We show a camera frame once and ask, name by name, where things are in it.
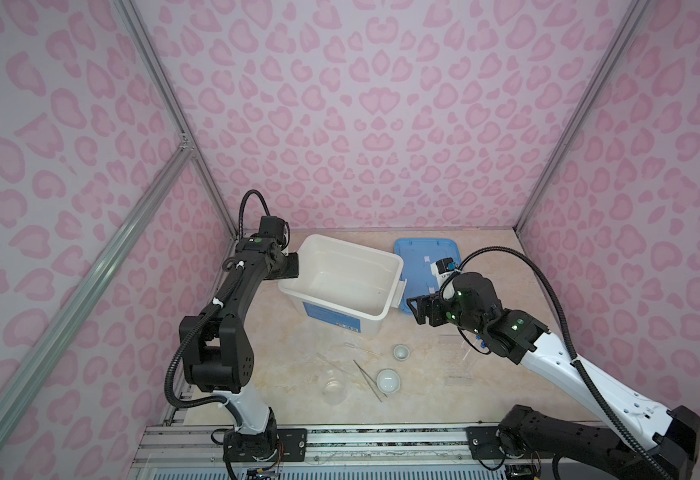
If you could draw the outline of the small white ceramic crucible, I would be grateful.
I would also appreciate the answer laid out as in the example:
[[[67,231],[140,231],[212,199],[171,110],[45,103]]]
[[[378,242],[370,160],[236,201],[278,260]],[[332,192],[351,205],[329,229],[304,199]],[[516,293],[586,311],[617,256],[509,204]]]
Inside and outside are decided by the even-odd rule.
[[[393,356],[397,361],[403,362],[410,358],[411,351],[407,345],[398,344],[393,348]]]

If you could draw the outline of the blue plastic bin lid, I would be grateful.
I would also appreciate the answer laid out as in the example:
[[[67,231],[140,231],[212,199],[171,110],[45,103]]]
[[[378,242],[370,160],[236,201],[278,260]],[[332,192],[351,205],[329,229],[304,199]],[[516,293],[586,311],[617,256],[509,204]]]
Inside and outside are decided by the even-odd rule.
[[[402,238],[394,243],[394,253],[404,262],[400,280],[406,282],[406,288],[400,308],[408,315],[412,314],[406,305],[408,298],[433,294],[438,289],[431,265],[447,257],[456,263],[461,261],[459,248],[450,239]]]

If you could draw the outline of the metal tweezers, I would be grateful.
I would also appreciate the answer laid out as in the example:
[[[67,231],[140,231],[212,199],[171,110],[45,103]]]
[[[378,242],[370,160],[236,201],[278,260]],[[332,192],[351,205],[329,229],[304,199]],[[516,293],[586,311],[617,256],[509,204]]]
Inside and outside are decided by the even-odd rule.
[[[361,374],[362,379],[365,381],[366,385],[369,387],[371,390],[372,394],[375,396],[375,398],[381,403],[382,402],[382,397],[380,396],[380,393],[377,391],[375,384],[372,382],[371,377],[368,375],[368,373],[360,366],[360,364],[356,361],[353,360],[354,365],[356,366],[356,369],[359,371]]]

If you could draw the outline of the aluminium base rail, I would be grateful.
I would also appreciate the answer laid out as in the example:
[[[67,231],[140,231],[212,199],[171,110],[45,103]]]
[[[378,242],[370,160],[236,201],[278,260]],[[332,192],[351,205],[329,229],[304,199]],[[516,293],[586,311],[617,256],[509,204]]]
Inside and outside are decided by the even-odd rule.
[[[287,443],[263,479],[550,479],[553,453],[504,456],[489,423],[312,425]],[[151,427],[128,471],[130,479],[243,479],[256,464],[226,465],[222,430]]]

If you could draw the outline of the clear test tube rack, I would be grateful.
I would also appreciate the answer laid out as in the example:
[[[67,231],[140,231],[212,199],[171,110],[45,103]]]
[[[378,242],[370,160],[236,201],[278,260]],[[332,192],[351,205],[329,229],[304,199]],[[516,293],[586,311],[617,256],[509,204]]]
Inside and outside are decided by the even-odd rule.
[[[446,387],[468,387],[474,383],[473,368],[483,356],[460,335],[440,335],[437,353],[441,379]]]

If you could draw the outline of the diagonal aluminium frame bar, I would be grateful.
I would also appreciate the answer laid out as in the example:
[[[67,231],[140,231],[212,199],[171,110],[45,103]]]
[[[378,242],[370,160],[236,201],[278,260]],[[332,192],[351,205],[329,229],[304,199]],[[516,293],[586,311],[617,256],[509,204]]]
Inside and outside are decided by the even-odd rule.
[[[192,158],[192,147],[178,147],[10,377],[0,393],[0,451]]]

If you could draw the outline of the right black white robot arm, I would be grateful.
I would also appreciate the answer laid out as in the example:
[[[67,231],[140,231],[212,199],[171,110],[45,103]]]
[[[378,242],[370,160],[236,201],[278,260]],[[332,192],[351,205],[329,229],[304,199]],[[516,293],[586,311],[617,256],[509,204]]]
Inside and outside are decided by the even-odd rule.
[[[700,452],[700,416],[670,409],[567,350],[564,340],[522,310],[504,307],[492,282],[474,272],[447,283],[452,293],[409,298],[418,324],[452,324],[477,335],[488,351],[545,378],[596,415],[592,427],[514,406],[498,424],[494,447],[521,458],[546,452],[617,479],[689,479]]]

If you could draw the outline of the white ceramic evaporating dish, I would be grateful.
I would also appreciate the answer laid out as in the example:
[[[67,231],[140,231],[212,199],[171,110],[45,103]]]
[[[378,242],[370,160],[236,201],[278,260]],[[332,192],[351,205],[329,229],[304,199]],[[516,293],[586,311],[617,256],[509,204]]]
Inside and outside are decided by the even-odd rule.
[[[380,370],[376,376],[376,385],[379,391],[385,396],[397,393],[402,385],[398,373],[392,369]]]

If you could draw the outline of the clear plastic pipette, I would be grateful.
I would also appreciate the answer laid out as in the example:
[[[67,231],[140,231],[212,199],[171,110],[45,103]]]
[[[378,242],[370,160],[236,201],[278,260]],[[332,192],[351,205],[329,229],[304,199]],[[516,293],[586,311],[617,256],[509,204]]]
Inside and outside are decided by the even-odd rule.
[[[376,352],[369,350],[369,349],[366,349],[366,348],[363,348],[363,347],[360,347],[360,346],[358,346],[354,343],[351,343],[351,342],[344,342],[343,346],[350,348],[352,350],[358,351],[358,352],[362,352],[366,355],[371,355],[371,356],[377,357],[377,358],[379,357],[379,354],[377,354]]]

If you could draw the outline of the clear glass beaker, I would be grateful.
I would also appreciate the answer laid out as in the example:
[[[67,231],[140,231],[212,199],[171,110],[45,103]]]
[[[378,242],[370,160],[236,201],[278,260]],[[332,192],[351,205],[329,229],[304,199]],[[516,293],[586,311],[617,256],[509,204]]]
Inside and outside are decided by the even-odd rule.
[[[346,375],[337,369],[327,369],[321,375],[321,397],[328,405],[339,405],[347,398]]]

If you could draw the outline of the white plastic storage bin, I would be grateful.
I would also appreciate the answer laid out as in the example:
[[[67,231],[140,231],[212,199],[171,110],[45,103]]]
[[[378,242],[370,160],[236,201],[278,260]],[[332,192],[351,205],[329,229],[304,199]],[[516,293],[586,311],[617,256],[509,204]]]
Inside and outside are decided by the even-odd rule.
[[[313,234],[297,256],[298,276],[280,280],[278,288],[306,317],[375,336],[400,307],[407,282],[404,261],[394,253]]]

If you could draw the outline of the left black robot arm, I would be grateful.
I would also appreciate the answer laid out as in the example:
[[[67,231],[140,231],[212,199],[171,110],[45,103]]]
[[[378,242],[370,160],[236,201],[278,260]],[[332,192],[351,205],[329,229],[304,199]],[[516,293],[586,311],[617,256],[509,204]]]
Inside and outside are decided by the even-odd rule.
[[[277,429],[271,408],[250,384],[255,354],[245,319],[263,282],[298,277],[299,256],[287,252],[289,240],[285,220],[263,216],[258,231],[241,238],[223,263],[226,277],[210,303],[181,321],[180,346],[165,380],[165,396],[174,407],[220,404],[240,435],[270,435]]]

